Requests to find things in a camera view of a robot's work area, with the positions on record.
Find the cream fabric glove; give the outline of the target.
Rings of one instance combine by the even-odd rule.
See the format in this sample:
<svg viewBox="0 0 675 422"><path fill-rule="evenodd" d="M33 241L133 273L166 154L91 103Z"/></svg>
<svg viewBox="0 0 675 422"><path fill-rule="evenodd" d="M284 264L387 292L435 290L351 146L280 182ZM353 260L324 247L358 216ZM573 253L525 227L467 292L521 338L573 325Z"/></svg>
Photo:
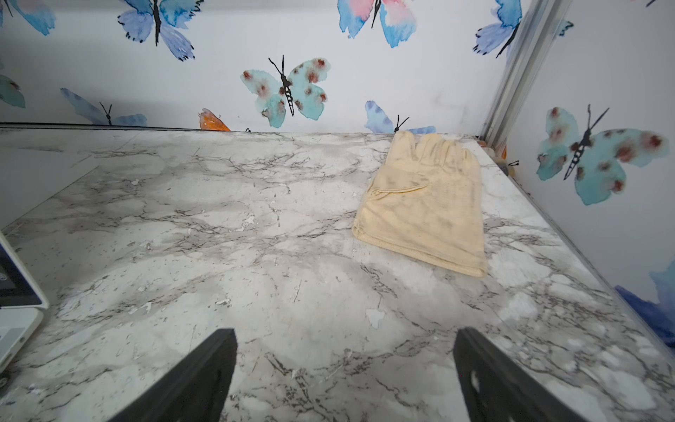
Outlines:
<svg viewBox="0 0 675 422"><path fill-rule="evenodd" d="M395 134L362 198L353 235L363 242L482 278L481 165L456 140Z"/></svg>

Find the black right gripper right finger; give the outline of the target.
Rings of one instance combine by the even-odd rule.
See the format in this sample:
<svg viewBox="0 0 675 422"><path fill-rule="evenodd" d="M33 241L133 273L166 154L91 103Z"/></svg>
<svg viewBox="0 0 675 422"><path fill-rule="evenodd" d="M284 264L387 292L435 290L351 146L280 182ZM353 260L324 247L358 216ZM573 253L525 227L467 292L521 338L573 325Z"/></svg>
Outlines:
<svg viewBox="0 0 675 422"><path fill-rule="evenodd" d="M457 332L453 356L472 421L582 421L481 332Z"/></svg>

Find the silver laptop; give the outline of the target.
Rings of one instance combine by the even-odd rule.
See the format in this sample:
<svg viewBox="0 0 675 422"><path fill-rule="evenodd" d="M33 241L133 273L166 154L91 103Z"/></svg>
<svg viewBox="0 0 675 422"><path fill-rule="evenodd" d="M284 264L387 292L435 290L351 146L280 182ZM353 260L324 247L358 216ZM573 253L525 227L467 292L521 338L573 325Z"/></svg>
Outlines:
<svg viewBox="0 0 675 422"><path fill-rule="evenodd" d="M1 235L1 385L7 369L37 330L49 300L4 235Z"/></svg>

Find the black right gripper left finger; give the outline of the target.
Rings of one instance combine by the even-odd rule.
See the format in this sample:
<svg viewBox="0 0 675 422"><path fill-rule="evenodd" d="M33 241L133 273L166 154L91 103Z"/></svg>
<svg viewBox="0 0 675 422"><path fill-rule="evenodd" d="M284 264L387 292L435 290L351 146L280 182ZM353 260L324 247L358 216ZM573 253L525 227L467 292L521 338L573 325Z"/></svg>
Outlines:
<svg viewBox="0 0 675 422"><path fill-rule="evenodd" d="M218 329L112 420L218 421L236 364L236 332Z"/></svg>

